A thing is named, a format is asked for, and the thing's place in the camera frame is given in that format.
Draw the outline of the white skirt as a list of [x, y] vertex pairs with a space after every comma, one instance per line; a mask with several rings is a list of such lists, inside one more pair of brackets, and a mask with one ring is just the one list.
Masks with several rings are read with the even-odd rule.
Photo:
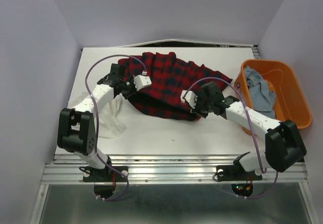
[[112, 139], [122, 135], [126, 125], [118, 119], [122, 97], [117, 96], [99, 111], [99, 137]]

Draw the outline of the red black plaid skirt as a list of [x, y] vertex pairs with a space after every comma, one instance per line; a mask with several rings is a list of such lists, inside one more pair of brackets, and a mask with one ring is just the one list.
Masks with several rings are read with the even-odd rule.
[[128, 101], [141, 113], [179, 121], [196, 121], [200, 116], [190, 112], [189, 106], [183, 104], [180, 96], [196, 81], [206, 77], [217, 77], [221, 90], [231, 83], [232, 79], [192, 61], [185, 62], [177, 58], [174, 52], [168, 54], [144, 52], [137, 55], [147, 70], [152, 85], [130, 96]]

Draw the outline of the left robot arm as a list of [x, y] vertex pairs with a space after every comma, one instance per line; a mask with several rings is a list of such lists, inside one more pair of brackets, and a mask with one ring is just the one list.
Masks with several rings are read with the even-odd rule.
[[112, 64], [110, 73], [99, 79], [87, 97], [59, 115], [58, 148], [79, 156], [102, 181], [112, 176], [113, 169], [110, 157], [98, 148], [99, 111], [118, 95], [128, 98], [138, 91], [140, 76], [126, 78], [125, 74], [124, 66]]

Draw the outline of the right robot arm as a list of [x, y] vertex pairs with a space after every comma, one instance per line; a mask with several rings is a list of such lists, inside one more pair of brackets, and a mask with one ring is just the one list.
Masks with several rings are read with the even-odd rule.
[[221, 116], [249, 130], [253, 138], [259, 137], [264, 141], [263, 151], [254, 143], [254, 153], [248, 152], [236, 159], [232, 166], [235, 177], [243, 179], [252, 171], [267, 168], [282, 173], [307, 154], [299, 130], [292, 120], [282, 122], [266, 117], [234, 96], [225, 97], [214, 81], [204, 84], [202, 92], [204, 96], [198, 97], [190, 89], [184, 90], [180, 100], [189, 105], [192, 113], [203, 118], [209, 113]]

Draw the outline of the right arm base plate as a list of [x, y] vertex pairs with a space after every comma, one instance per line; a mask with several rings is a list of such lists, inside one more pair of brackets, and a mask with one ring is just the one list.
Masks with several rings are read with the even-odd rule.
[[246, 172], [242, 167], [235, 165], [218, 165], [213, 179], [217, 182], [260, 181], [262, 180], [262, 175], [256, 175], [255, 171]]

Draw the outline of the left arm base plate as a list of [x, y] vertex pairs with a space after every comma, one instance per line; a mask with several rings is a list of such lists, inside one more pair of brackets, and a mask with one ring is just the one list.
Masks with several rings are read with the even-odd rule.
[[126, 182], [125, 177], [108, 167], [99, 170], [90, 166], [81, 166], [79, 170], [83, 173], [83, 182], [86, 183]]

